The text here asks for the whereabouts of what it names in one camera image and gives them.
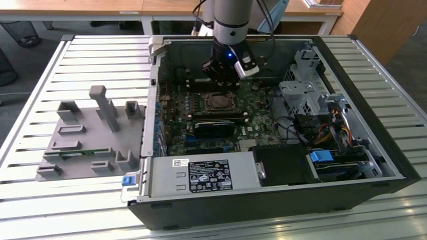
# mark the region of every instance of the blue release latch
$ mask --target blue release latch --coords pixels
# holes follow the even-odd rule
[[[121,186],[133,186],[136,185],[136,176],[124,176],[121,179]]]
[[[330,162],[334,161],[334,157],[328,150],[319,150],[310,153],[312,162]]]

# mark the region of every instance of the trash bin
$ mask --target trash bin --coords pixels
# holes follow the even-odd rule
[[[0,49],[0,87],[8,85],[19,77],[5,53]]]
[[[40,37],[31,21],[0,21],[0,25],[23,48],[39,44]]]

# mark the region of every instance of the desk leg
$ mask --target desk leg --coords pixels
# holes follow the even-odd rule
[[[331,30],[334,28],[338,16],[328,16],[322,24],[320,30],[319,30],[319,35],[330,35]]]
[[[43,24],[44,24],[47,30],[53,29],[52,21],[43,21]]]
[[[152,16],[143,16],[140,18],[141,22],[141,29],[144,31],[144,35],[153,35],[153,26],[152,26],[153,17]]]

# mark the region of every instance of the floor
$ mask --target floor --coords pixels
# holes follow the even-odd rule
[[[32,48],[21,48],[0,27],[0,48],[19,74],[19,79],[0,87],[0,94],[29,93],[39,81],[57,44],[64,34],[75,35],[132,35],[140,30],[120,30],[116,24],[91,27],[88,22],[53,22],[53,30],[47,30],[41,22],[33,22],[43,42]],[[427,111],[427,21],[420,25],[399,53],[386,66],[387,70],[407,90],[420,107]],[[21,112],[28,94],[0,96],[0,144],[3,144],[15,120]]]

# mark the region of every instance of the motherboard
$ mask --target motherboard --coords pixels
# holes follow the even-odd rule
[[[271,116],[272,87],[240,80],[235,91],[195,92],[164,83],[159,102],[168,156],[245,152],[281,143]]]

